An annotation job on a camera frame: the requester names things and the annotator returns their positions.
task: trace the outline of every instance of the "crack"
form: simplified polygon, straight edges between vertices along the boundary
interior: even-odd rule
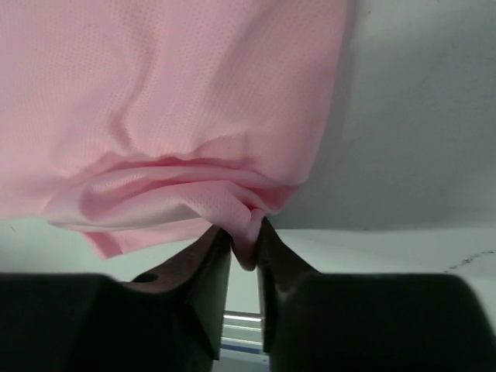
[[[471,264],[477,258],[481,258],[483,256],[486,256],[486,255],[492,254],[492,253],[494,253],[493,250],[485,250],[485,251],[482,251],[479,253],[475,253],[472,256],[467,257],[465,260],[460,261],[456,265],[450,266],[447,270],[444,270],[443,272],[444,273],[450,273],[452,271],[458,270],[465,265]]]

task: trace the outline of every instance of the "folded fabric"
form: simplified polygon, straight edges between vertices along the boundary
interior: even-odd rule
[[[244,249],[308,177],[345,0],[0,4],[0,218],[105,257],[210,224]]]

